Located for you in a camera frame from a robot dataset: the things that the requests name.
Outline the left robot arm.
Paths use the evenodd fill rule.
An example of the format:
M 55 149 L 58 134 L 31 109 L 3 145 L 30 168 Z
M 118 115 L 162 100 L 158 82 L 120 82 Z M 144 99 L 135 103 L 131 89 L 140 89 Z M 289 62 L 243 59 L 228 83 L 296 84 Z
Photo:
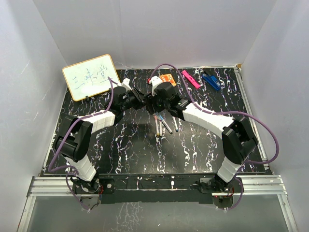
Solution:
M 125 87 L 115 87 L 111 90 L 110 102 L 103 110 L 86 116 L 65 117 L 54 148 L 58 155 L 67 160 L 77 177 L 83 180 L 83 187 L 88 192 L 94 193 L 100 186 L 100 181 L 94 178 L 96 169 L 87 156 L 91 135 L 116 125 L 123 118 L 124 111 L 130 108 L 138 110 L 145 105 L 145 95 L 137 88 L 127 90 Z

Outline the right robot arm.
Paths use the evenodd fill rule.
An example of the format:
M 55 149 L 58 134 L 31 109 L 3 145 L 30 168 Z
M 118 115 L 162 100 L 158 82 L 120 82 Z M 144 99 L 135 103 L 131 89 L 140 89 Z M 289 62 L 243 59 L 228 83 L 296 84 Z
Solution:
M 190 99 L 180 97 L 177 88 L 169 82 L 154 76 L 147 83 L 152 92 L 146 96 L 151 114 L 168 111 L 173 117 L 195 123 L 222 139 L 224 161 L 215 174 L 215 186 L 225 192 L 232 187 L 232 179 L 246 158 L 255 150 L 258 140 L 249 120 L 216 115 L 201 106 L 195 106 Z

